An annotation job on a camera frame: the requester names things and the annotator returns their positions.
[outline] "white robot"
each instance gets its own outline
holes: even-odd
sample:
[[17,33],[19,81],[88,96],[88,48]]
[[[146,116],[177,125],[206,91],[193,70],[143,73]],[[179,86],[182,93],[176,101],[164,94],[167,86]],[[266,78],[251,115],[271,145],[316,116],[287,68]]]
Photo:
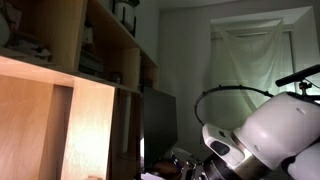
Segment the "white robot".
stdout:
[[193,178],[260,179],[281,166],[293,179],[320,179],[320,105],[315,102],[319,97],[308,96],[306,89],[311,86],[302,82],[318,72],[320,65],[278,80],[278,86],[300,81],[303,94],[283,92],[272,97],[251,114],[242,127],[233,131],[203,124],[199,119],[197,104],[213,91],[204,92],[195,105],[195,112],[203,125],[205,144],[216,155],[202,163],[202,173],[193,173]]

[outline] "curtain rod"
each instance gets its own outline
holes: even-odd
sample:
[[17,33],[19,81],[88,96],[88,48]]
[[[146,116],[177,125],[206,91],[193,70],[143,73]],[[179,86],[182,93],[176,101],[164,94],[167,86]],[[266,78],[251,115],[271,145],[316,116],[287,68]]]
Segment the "curtain rod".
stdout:
[[[229,30],[228,32],[235,34],[237,37],[245,37],[252,35],[262,35],[268,33],[272,30],[272,27],[259,27],[259,28],[250,28],[250,29],[237,29],[237,30]],[[283,26],[283,32],[292,32],[293,25],[288,24]],[[220,39],[221,36],[219,32],[211,32],[211,39]]]

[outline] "wooden shelf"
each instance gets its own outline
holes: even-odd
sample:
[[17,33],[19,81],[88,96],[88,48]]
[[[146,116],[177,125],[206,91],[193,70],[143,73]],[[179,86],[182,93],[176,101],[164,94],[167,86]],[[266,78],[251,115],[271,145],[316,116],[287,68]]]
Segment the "wooden shelf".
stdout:
[[99,77],[91,76],[89,74],[85,74],[85,73],[82,73],[82,72],[69,72],[68,74],[77,76],[79,78],[84,78],[84,79],[87,79],[87,80],[95,81],[95,82],[98,82],[98,83],[101,83],[101,84],[106,84],[106,85],[109,85],[109,86],[113,86],[115,88],[122,89],[122,90],[125,90],[125,91],[129,91],[129,92],[140,94],[140,91],[138,91],[136,89],[131,89],[131,88],[127,87],[127,86],[123,86],[121,84],[113,83],[113,82],[107,81],[105,79],[101,79]]
[[30,63],[30,64],[34,64],[34,65],[38,65],[38,66],[54,66],[55,63],[52,62],[48,62],[42,59],[38,59],[17,51],[13,51],[11,49],[8,48],[4,48],[4,47],[0,47],[0,55],[4,56],[4,57],[8,57],[8,58],[12,58],[12,59],[16,59],[22,62],[26,62],[26,63]]
[[0,179],[106,177],[115,87],[3,56],[0,82]]
[[[0,160],[8,170],[0,178],[132,178],[140,171],[138,87],[142,79],[157,89],[159,66],[99,0],[8,1],[22,11],[19,31],[39,39],[52,57],[47,62],[0,48],[6,117],[0,125],[14,127],[0,136],[6,140]],[[86,16],[103,78],[78,71]],[[121,85],[106,80],[111,72],[122,74]],[[19,147],[7,145],[17,137]]]
[[104,9],[98,0],[88,1],[87,18],[93,26],[94,38],[103,41],[106,50],[139,48],[144,66],[159,67],[113,13]]

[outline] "light wood panel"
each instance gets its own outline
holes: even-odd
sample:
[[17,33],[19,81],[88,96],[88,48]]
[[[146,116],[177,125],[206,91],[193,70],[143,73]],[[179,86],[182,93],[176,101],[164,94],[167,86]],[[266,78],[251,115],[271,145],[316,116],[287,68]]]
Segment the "light wood panel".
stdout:
[[123,90],[126,90],[126,91],[130,91],[130,92],[134,92],[134,93],[140,93],[137,89],[129,88],[129,87],[126,87],[124,85],[113,83],[113,82],[107,81],[105,79],[101,79],[99,77],[91,76],[91,75],[88,75],[88,74],[85,74],[85,73],[82,73],[82,72],[72,72],[70,74],[74,75],[74,76],[77,76],[77,77],[80,77],[80,78],[84,78],[84,79],[88,79],[88,80],[95,81],[95,82],[98,82],[98,83],[102,83],[102,84],[106,84],[106,85],[109,85],[109,86],[113,86],[115,88],[123,89]]
[[35,35],[49,46],[52,62],[78,70],[88,0],[42,0],[35,3]]
[[152,88],[159,88],[159,68],[157,67],[142,67],[141,68],[141,81],[143,82],[152,82]]
[[0,179],[38,179],[52,88],[0,76]]
[[0,56],[0,75],[73,86],[74,76]]
[[105,59],[104,73],[108,79],[111,72],[122,74],[122,85],[137,90],[140,76],[140,49],[124,49],[105,53],[97,48],[99,57]]
[[29,56],[29,55],[26,55],[26,54],[23,54],[23,53],[20,53],[17,51],[13,51],[11,49],[7,49],[4,47],[0,47],[0,54],[1,54],[1,56],[4,56],[4,57],[16,59],[19,61],[23,61],[26,63],[35,64],[35,65],[39,65],[39,66],[46,67],[48,65],[51,65],[51,66],[55,65],[54,63],[51,63],[51,62],[48,62],[45,60],[41,60],[41,59]]
[[39,179],[60,179],[72,88],[54,86]]
[[76,80],[61,179],[105,179],[114,88]]

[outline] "white curtain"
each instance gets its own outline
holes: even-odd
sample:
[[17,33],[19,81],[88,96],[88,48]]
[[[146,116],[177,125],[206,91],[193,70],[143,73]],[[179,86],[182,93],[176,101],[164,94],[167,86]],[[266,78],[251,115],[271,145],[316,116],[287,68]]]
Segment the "white curtain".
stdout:
[[[213,79],[215,85],[244,85],[271,94],[294,91],[293,85],[278,88],[275,81],[292,74],[290,38],[283,33],[282,21],[260,35],[238,36],[223,26],[215,27],[221,39],[212,40]],[[214,96],[209,117],[213,124],[233,129],[242,125],[265,97],[256,92],[232,91]]]

